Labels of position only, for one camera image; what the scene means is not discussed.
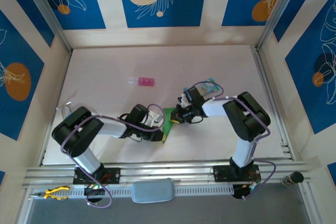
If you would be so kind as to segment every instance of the robotic arm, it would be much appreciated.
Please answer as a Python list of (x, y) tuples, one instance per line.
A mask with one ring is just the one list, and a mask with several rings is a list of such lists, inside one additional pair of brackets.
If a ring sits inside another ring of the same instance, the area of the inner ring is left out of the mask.
[[(196, 87), (191, 87), (178, 98), (180, 104), (170, 115), (172, 122), (189, 124), (195, 123), (193, 119), (196, 116), (200, 116), (202, 120), (210, 116), (229, 118), (238, 135), (238, 143), (235, 153), (230, 158), (229, 166), (214, 166), (216, 182), (246, 182), (249, 180), (249, 174), (257, 171), (257, 166), (253, 164), (256, 142), (265, 132), (264, 126), (270, 124), (268, 114), (250, 93), (243, 92), (232, 99), (205, 100)], [(95, 157), (89, 145), (98, 134), (117, 138), (135, 135), (141, 140), (162, 141), (163, 132), (157, 126), (152, 126), (152, 122), (159, 123), (164, 118), (159, 115), (150, 116), (152, 114), (148, 108), (137, 104), (130, 113), (121, 115), (117, 120), (113, 118), (105, 120), (106, 116), (95, 117), (87, 108), (80, 107), (57, 125), (52, 132), (52, 137), (63, 146), (62, 150), (81, 166), (81, 169), (75, 169), (76, 175), (73, 183), (87, 185), (94, 181), (100, 182), (106, 175), (114, 174), (114, 181), (108, 178), (105, 184), (118, 184), (120, 169), (105, 168)], [(246, 188), (246, 190), (239, 190), (239, 194), (235, 193), (234, 197), (242, 198), (249, 193), (250, 188)]]
[[(158, 127), (156, 126), (147, 125), (152, 120), (160, 120), (157, 117), (151, 117), (149, 119), (150, 113), (148, 108), (141, 104), (137, 104), (130, 113), (120, 116), (118, 121), (93, 118), (85, 123), (67, 141), (64, 150), (69, 156), (74, 158), (82, 168), (99, 180), (105, 174), (104, 166), (89, 148), (89, 145), (96, 135), (111, 135), (116, 138), (127, 138), (135, 135), (141, 140), (151, 142), (161, 141), (164, 137), (163, 132), (157, 129)], [(78, 108), (55, 127), (51, 134), (53, 139), (62, 146), (65, 139), (75, 127), (90, 116), (92, 116), (92, 114), (87, 108), (83, 106)], [(157, 130), (148, 132), (139, 130), (138, 128), (130, 126), (130, 124), (135, 125), (140, 129)]]
[[(265, 110), (248, 92), (237, 97), (248, 107), (266, 126), (270, 118)], [(256, 140), (265, 132), (265, 128), (237, 100), (207, 99), (200, 95), (196, 87), (184, 91), (178, 98), (180, 104), (171, 113), (171, 121), (175, 123), (193, 123), (193, 118), (200, 116), (227, 116), (238, 135), (238, 142), (233, 156), (230, 158), (230, 173), (227, 181), (244, 181), (253, 168), (253, 153)]]

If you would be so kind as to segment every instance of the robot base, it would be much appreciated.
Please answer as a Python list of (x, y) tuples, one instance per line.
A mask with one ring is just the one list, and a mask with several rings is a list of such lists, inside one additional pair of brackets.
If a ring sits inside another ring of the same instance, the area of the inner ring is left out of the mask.
[[(120, 180), (120, 168), (100, 168), (93, 174), (93, 176), (99, 180), (102, 184), (119, 184)], [(75, 169), (74, 185), (90, 185), (94, 183), (81, 169)]]
[(256, 182), (261, 180), (259, 166), (252, 165), (246, 173), (235, 176), (230, 165), (216, 165), (213, 167), (215, 182)]

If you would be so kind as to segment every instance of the light blue pad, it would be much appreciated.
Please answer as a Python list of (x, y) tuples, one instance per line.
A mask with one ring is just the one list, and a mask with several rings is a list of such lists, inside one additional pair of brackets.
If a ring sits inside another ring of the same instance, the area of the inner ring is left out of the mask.
[(170, 179), (138, 181), (132, 185), (131, 197), (135, 203), (155, 203), (172, 200), (174, 183)]

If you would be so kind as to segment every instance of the orange circle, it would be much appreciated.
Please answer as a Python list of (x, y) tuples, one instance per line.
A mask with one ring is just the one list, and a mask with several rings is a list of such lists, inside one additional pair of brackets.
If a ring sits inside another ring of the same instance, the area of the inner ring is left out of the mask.
[(27, 99), (31, 85), (30, 73), (25, 65), (21, 63), (12, 63), (7, 68), (5, 76), (8, 80), (5, 82), (6, 91), (10, 97), (16, 101), (24, 101)]
[(57, 7), (58, 11), (64, 15), (68, 15), (70, 13), (70, 8), (67, 5), (61, 4)]
[(316, 86), (316, 87), (320, 87), (322, 86), (323, 84), (323, 74), (320, 73), (320, 72), (316, 72), (314, 75), (313, 75), (313, 84)]
[(267, 21), (271, 11), (278, 0), (260, 0), (252, 10), (252, 18), (254, 21)]

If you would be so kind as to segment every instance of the green object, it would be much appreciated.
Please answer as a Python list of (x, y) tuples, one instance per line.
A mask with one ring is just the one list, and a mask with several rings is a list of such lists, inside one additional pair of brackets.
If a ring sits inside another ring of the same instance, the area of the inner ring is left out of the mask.
[(162, 127), (162, 131), (163, 131), (163, 134), (164, 134), (164, 137), (163, 137), (163, 143), (166, 141), (167, 137), (168, 137), (168, 134), (170, 132), (170, 130), (172, 129), (173, 127), (173, 122), (170, 121), (170, 114), (175, 110), (176, 108), (164, 108), (163, 109), (163, 112), (164, 112), (164, 116), (165, 116), (165, 122), (164, 122), (164, 125)]

